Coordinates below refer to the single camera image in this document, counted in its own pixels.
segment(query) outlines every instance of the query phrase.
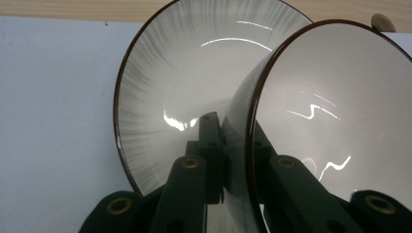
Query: wooden surface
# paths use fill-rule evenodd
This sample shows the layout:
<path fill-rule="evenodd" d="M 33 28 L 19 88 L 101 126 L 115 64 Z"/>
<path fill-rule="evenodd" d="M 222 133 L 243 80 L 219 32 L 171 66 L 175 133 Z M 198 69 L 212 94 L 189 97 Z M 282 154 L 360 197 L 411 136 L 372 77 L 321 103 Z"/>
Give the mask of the wooden surface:
<path fill-rule="evenodd" d="M 0 0 L 0 15 L 144 22 L 168 2 L 170 0 Z M 285 2 L 314 21 L 344 18 L 370 25 L 372 16 L 381 13 L 394 23 L 397 32 L 412 33 L 412 0 Z"/>

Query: mounting hole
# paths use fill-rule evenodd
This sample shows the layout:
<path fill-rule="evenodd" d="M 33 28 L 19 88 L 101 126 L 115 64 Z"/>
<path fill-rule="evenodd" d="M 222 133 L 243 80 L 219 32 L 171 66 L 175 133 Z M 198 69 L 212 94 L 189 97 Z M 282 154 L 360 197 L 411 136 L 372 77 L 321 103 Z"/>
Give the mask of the mounting hole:
<path fill-rule="evenodd" d="M 345 233 L 346 227 L 340 221 L 329 219 L 326 221 L 326 227 L 330 232 L 333 233 Z"/>
<path fill-rule="evenodd" d="M 183 160 L 182 166 L 185 168 L 196 168 L 199 166 L 199 161 L 194 158 L 187 158 Z"/>
<path fill-rule="evenodd" d="M 117 198 L 109 203 L 106 207 L 106 212 L 112 216 L 118 216 L 128 211 L 131 207 L 131 199 L 127 197 Z"/>
<path fill-rule="evenodd" d="M 167 224 L 168 233 L 180 233 L 185 230 L 185 223 L 181 220 L 172 220 Z"/>
<path fill-rule="evenodd" d="M 290 158 L 285 158 L 285 157 L 279 158 L 278 162 L 280 165 L 286 168 L 293 168 L 296 165 L 296 163 L 293 160 L 291 160 Z"/>
<path fill-rule="evenodd" d="M 391 202 L 382 197 L 375 195 L 367 195 L 364 197 L 364 201 L 370 208 L 382 214 L 391 215 L 396 212 L 395 206 L 392 205 Z"/>

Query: black mount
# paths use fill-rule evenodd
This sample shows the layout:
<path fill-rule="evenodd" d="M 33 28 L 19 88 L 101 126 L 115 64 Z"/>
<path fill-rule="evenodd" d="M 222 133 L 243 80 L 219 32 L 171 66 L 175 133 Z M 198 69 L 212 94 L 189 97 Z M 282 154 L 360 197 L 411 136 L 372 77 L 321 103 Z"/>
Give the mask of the black mount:
<path fill-rule="evenodd" d="M 327 192 L 291 156 L 278 155 L 256 125 L 257 193 L 270 232 L 412 232 L 412 212 L 376 191 L 348 203 Z M 105 197 L 80 232 L 206 232 L 207 206 L 223 202 L 223 134 L 216 113 L 199 121 L 199 140 L 173 164 L 167 183 L 143 197 L 119 191 Z"/>

